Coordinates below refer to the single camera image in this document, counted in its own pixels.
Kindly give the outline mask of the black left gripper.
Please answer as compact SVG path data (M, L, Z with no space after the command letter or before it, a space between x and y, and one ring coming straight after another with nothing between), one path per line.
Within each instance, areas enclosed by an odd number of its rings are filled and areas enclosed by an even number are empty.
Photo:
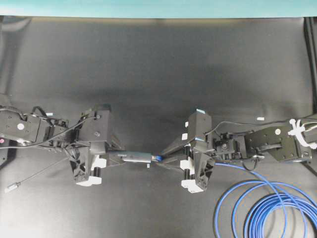
M111 106L99 104L84 111L73 130L73 141L66 147L72 169L73 181L79 186L99 185L101 165L95 165L100 155L110 150L125 150L114 132L111 131ZM116 167L126 162L114 153L106 154L106 166Z

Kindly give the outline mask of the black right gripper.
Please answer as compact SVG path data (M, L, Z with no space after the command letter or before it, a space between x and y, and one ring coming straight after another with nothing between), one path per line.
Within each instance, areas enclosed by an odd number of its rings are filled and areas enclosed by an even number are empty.
M214 169L212 136L207 134L211 124L211 116L197 109L188 118L187 135L180 135L161 152L161 155L170 155L184 147L186 159L180 161L180 168L157 162L164 169L184 172L181 186L190 193L206 191Z

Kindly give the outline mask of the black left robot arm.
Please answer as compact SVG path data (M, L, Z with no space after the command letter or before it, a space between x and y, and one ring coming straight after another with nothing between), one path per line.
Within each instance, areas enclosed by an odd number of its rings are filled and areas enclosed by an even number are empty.
M95 105L83 112L76 124L49 117L39 106L25 113L4 104L0 97L0 165L3 167L16 150L42 149L63 152L70 163L73 181L91 186L101 183L99 172L106 166L102 158L125 148L114 133L111 106Z

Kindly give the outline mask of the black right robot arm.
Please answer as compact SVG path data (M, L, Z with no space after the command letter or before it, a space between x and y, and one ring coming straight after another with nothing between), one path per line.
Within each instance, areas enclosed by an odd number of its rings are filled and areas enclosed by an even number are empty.
M196 110L185 124L186 132L178 136L158 156L170 163L180 155L184 172L183 188L190 193L206 191L216 163L258 164L269 153L276 161L307 161L317 148L317 116L257 123L258 130L217 134L224 124L212 126L212 117Z

